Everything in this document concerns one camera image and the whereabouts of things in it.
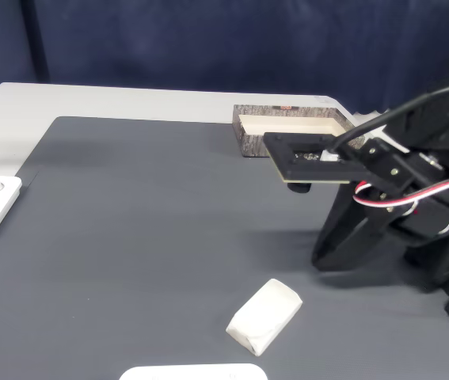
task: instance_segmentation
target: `fabric backdrop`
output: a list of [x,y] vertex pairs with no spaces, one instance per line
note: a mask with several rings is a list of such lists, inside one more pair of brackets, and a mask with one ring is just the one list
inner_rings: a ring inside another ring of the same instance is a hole
[[[41,82],[328,95],[366,113],[449,76],[449,0],[23,3]],[[20,40],[0,49],[18,45],[18,59]]]

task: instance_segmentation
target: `eraser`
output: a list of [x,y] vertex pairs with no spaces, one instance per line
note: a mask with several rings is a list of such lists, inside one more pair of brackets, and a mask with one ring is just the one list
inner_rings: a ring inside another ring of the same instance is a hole
[[295,291],[270,279],[237,311],[226,332],[255,356],[260,356],[302,303]]

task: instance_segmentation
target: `wooden box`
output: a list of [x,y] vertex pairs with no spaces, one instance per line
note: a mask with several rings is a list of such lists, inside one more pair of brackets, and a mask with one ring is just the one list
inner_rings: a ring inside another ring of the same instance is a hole
[[[291,107],[274,105],[235,105],[233,128],[244,157],[268,157],[263,144],[265,132],[340,135],[354,125],[336,107]],[[365,138],[349,144],[359,148]]]

